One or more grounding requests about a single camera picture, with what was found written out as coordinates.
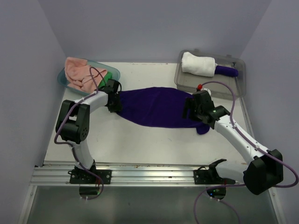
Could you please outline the dark purple towel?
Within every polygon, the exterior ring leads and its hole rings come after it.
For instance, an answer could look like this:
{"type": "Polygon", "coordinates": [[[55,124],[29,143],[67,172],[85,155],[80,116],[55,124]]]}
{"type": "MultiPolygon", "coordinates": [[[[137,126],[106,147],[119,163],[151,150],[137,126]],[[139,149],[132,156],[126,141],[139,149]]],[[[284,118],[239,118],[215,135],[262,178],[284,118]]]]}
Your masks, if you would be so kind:
{"type": "Polygon", "coordinates": [[[195,128],[206,134],[210,127],[201,121],[183,118],[190,93],[170,87],[150,87],[120,92],[122,110],[117,114],[135,124],[160,128],[195,128]]]}

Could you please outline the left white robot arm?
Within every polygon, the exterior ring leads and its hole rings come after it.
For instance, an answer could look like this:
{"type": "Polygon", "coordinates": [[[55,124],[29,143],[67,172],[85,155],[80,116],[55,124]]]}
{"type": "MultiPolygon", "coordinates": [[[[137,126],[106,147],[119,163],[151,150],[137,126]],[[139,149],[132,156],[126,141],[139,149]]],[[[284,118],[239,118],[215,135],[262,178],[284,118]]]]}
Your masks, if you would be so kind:
{"type": "Polygon", "coordinates": [[[75,166],[82,170],[80,177],[86,183],[92,183],[97,178],[97,171],[94,169],[95,161],[87,144],[90,114],[101,107],[106,107],[112,113],[121,111],[121,90],[119,81],[109,79],[104,86],[79,100],[62,102],[54,143],[68,145],[71,148],[76,161],[75,166]]]}

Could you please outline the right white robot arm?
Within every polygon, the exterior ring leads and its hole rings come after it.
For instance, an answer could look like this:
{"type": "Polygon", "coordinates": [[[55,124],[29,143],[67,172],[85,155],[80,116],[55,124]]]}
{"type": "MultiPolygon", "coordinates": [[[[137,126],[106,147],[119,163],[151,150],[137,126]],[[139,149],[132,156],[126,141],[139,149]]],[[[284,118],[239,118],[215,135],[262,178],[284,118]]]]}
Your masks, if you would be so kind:
{"type": "Polygon", "coordinates": [[[246,165],[229,163],[219,159],[209,164],[207,170],[197,170],[207,184],[243,182],[248,190],[259,195],[283,181],[282,155],[278,150],[268,150],[259,145],[230,117],[223,106],[214,106],[211,99],[201,101],[186,98],[183,118],[202,121],[221,134],[243,157],[246,165]]]}

